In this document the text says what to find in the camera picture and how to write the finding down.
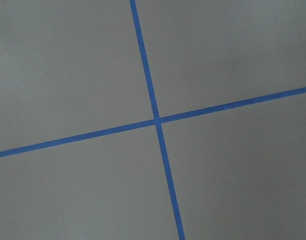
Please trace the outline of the blue tape grid lines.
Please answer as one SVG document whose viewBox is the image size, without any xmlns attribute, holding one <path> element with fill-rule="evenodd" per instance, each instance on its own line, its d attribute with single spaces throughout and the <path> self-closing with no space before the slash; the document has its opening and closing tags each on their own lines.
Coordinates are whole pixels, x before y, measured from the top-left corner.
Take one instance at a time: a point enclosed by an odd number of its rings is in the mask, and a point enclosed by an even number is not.
<svg viewBox="0 0 306 240">
<path fill-rule="evenodd" d="M 141 23 L 140 23 L 139 13 L 137 9 L 137 3 L 135 0 L 131 0 L 129 4 L 130 4 L 132 20 L 134 24 L 134 29 L 136 33 L 138 49 L 139 49 L 139 53 L 141 57 L 143 72 L 145 76 L 147 91 L 148 91 L 148 95 L 150 99 L 153 119 L 125 124 L 121 126 L 107 128 L 107 129 L 101 129 L 101 130 L 78 134 L 74 136 L 54 139 L 54 140 L 31 144 L 27 146 L 21 146 L 17 148 L 3 150 L 3 151 L 0 151 L 0 158 L 5 158 L 8 156 L 15 156 L 18 154 L 28 153 L 32 151 L 41 150 L 41 149 L 53 148 L 55 146 L 70 144 L 74 142 L 80 142 L 80 141 L 89 140 L 93 138 L 99 138 L 102 136 L 108 136 L 108 135 L 122 133 L 122 132 L 130 131 L 130 130 L 142 129 L 142 128 L 146 128 L 149 126 L 154 126 L 156 129 L 156 134 L 158 138 L 159 149 L 161 152 L 163 169 L 164 169 L 165 176 L 166 176 L 167 187 L 169 191 L 169 196 L 170 196 L 170 201 L 172 205 L 172 211 L 173 211 L 173 216 L 175 220 L 178 238 L 180 240 L 184 240 L 186 238 L 185 231 L 184 231 L 183 222 L 181 218 L 181 212 L 180 212 L 179 203 L 178 203 L 178 199 L 176 195 L 176 190 L 175 190 L 175 185 L 174 185 L 174 180 L 172 176 L 172 170 L 171 170 L 171 166 L 169 162 L 169 156 L 167 152 L 167 147 L 166 147 L 162 125 L 165 123 L 175 122 L 175 121 L 182 120 L 182 119 L 188 119 L 192 117 L 207 115 L 207 114 L 216 113 L 216 112 L 222 112 L 222 111 L 226 111 L 229 109 L 240 108 L 243 106 L 253 105 L 257 103 L 268 102 L 268 101 L 272 101 L 276 99 L 288 98 L 290 96 L 305 94 L 306 86 L 301 87 L 301 88 L 286 90 L 282 92 L 276 92 L 276 93 L 272 93 L 268 95 L 253 97 L 249 99 L 243 99 L 239 101 L 229 102 L 225 104 L 210 106 L 206 108 L 201 108 L 201 109 L 196 109 L 192 111 L 187 111 L 187 112 L 182 112 L 178 114 L 161 117 L 159 113 L 156 95 L 155 95 L 152 75 L 150 72 L 150 66 L 149 66 L 149 62 L 147 58 L 147 52 L 145 48 L 145 41 L 143 39 L 143 32 L 141 29 Z"/>
</svg>

